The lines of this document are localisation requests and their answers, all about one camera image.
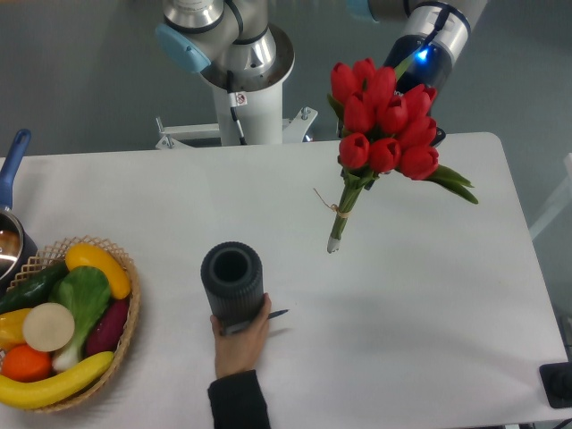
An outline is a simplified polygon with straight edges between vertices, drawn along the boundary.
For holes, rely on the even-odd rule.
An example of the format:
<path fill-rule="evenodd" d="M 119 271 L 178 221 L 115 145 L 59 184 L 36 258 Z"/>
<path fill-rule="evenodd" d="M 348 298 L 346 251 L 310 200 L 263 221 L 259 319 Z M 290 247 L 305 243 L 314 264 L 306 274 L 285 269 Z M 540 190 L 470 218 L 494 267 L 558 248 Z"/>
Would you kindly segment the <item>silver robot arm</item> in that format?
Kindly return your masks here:
<path fill-rule="evenodd" d="M 354 18 L 404 21 L 384 64 L 397 71 L 399 95 L 424 84 L 442 90 L 470 39 L 486 1 L 348 1 Z"/>

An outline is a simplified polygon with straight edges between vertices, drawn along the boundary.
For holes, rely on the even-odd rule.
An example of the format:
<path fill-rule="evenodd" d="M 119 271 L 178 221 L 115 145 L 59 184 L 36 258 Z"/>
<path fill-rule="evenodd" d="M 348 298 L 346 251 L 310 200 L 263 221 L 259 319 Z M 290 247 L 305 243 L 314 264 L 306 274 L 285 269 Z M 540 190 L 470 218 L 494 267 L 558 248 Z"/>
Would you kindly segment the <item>black sleeved forearm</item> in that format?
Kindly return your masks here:
<path fill-rule="evenodd" d="M 256 370 L 218 379 L 207 389 L 215 429 L 270 429 L 267 404 Z"/>

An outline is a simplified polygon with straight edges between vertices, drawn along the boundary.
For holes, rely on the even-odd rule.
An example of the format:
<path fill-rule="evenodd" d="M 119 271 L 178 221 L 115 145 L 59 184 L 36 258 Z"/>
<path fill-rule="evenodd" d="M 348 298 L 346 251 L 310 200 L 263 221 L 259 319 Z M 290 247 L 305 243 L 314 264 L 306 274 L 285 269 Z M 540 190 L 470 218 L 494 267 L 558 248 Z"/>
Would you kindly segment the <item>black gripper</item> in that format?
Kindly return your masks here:
<path fill-rule="evenodd" d="M 396 69 L 403 61 L 407 68 L 397 78 L 396 92 L 402 96 L 419 84 L 437 91 L 445 83 L 445 49 L 434 44 L 425 44 L 422 36 L 403 36 L 393 45 L 384 66 Z"/>

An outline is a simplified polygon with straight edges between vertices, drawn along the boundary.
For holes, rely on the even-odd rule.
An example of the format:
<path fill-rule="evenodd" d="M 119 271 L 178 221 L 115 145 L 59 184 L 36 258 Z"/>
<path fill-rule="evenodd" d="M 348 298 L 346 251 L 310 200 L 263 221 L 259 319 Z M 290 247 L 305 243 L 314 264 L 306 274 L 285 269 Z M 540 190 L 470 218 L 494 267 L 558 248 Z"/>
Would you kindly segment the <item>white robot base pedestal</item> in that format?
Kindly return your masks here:
<path fill-rule="evenodd" d="M 282 114 L 283 83 L 295 63 L 287 34 L 268 20 L 266 1 L 164 1 L 159 46 L 210 86 L 223 146 L 298 143 L 317 112 Z"/>

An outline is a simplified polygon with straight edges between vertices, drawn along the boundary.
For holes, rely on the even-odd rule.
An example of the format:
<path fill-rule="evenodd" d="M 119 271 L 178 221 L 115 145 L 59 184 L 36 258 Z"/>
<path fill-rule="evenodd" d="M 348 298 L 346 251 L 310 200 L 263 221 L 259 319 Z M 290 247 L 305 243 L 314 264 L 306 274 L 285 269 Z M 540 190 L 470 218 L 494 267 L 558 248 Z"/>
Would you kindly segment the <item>person's bare hand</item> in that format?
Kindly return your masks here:
<path fill-rule="evenodd" d="M 215 379 L 253 370 L 269 333 L 272 301 L 264 294 L 264 304 L 250 325 L 241 332 L 223 335 L 223 328 L 215 315 L 210 316 L 214 335 Z"/>

